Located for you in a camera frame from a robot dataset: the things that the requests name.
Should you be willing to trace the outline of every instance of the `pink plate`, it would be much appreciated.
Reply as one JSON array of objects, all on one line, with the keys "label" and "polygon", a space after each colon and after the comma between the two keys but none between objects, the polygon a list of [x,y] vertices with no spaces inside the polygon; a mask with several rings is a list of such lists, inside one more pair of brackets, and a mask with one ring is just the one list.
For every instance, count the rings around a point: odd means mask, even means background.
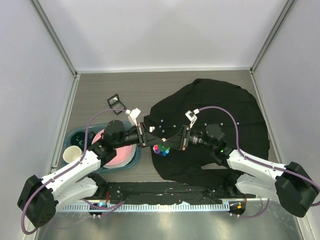
[{"label": "pink plate", "polygon": [[[98,132],[97,135],[95,135],[95,137],[93,138],[92,143],[95,143],[96,141],[98,141],[101,138],[101,134],[103,132],[104,132],[104,129]],[[132,150],[132,145],[117,148],[115,158],[112,159],[110,162],[108,162],[106,165],[113,166],[113,165],[122,163],[124,160],[126,160],[129,157],[131,150]]]}]

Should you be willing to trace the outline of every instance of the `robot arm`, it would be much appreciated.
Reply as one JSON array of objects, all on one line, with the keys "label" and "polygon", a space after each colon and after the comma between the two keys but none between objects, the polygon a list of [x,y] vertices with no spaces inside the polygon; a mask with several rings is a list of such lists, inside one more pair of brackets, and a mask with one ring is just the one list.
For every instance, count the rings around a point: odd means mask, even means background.
[{"label": "robot arm", "polygon": [[143,122],[137,122],[139,112],[137,109],[127,112],[130,122],[134,124],[129,130],[124,130],[121,121],[111,121],[101,139],[88,148],[80,163],[77,163],[80,161],[79,158],[54,173],[42,178],[34,175],[26,181],[17,203],[22,210],[37,189],[54,176],[71,168],[45,186],[30,202],[26,216],[36,228],[45,225],[57,211],[70,203],[92,196],[101,198],[108,190],[108,184],[99,175],[91,172],[110,162],[117,154],[116,148],[133,144],[142,148],[162,144],[181,151],[186,151],[189,145],[210,149],[211,157],[218,165],[243,172],[234,183],[241,193],[267,197],[279,202],[288,212],[298,217],[306,214],[319,194],[319,190],[311,184],[278,170],[287,169],[310,179],[297,163],[284,165],[248,153],[240,154],[224,140],[225,135],[216,124],[209,124],[204,133],[191,129],[197,119],[197,112],[188,111],[186,116],[191,121],[191,127],[184,125],[169,139],[160,139],[152,134]]}]

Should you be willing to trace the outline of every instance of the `colorful ball cluster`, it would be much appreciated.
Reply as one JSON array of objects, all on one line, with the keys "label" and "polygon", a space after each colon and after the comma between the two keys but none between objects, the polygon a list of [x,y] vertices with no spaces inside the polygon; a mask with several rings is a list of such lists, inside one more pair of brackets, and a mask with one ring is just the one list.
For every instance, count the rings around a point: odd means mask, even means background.
[{"label": "colorful ball cluster", "polygon": [[160,156],[166,156],[170,152],[170,147],[169,146],[163,146],[161,144],[159,145],[154,145],[153,146],[153,151],[160,155]]}]

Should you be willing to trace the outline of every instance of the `blue plastic bin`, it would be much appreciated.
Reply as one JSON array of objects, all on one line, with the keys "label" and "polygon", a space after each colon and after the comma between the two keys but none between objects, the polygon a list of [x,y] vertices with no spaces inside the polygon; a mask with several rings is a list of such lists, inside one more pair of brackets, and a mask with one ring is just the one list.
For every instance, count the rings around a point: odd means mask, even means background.
[{"label": "blue plastic bin", "polygon": [[[95,134],[99,133],[101,130],[105,129],[107,127],[108,123],[102,123],[102,124],[96,124],[96,125],[92,125],[89,127],[89,132],[94,132]],[[123,125],[124,125],[124,129],[128,130],[132,127],[131,123],[128,121],[123,121]],[[73,129],[72,131],[70,131],[64,138],[63,141],[63,150],[65,150],[66,148],[71,146],[71,137],[77,133],[77,132],[85,132],[86,131],[86,127],[77,127],[75,129]],[[141,149],[139,147],[136,148],[135,154],[132,158],[132,160],[125,166],[121,166],[118,168],[112,168],[112,169],[108,169],[105,167],[101,167],[98,170],[94,171],[95,173],[98,174],[103,174],[103,173],[111,173],[111,172],[116,172],[116,171],[121,171],[121,170],[125,170],[125,169],[129,169],[131,167],[133,167],[139,160],[141,155]],[[67,163],[62,159],[62,166],[67,165]]]}]

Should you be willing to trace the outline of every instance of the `black fabric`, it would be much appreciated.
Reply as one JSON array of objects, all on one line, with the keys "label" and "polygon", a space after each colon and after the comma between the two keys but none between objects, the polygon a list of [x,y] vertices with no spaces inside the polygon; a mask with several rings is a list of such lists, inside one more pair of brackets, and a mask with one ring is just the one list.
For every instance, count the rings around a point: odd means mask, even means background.
[{"label": "black fabric", "polygon": [[[155,126],[153,133],[158,137],[169,138],[176,134],[182,125],[190,124],[185,112],[206,106],[219,106],[228,110],[239,122],[241,149],[268,159],[270,142],[267,126],[256,99],[247,90],[228,82],[196,79],[154,105],[150,109],[150,115],[144,117],[144,123],[147,127]],[[202,132],[205,124],[223,123],[221,129],[226,140],[236,148],[235,127],[227,114],[218,109],[207,109],[197,114],[197,117],[193,128]],[[171,149],[167,156],[159,156],[151,150],[151,155],[160,176],[179,183],[220,186],[235,172],[232,169],[202,169],[201,166],[213,163],[213,159],[209,150],[194,146],[189,146],[187,151]]]}]

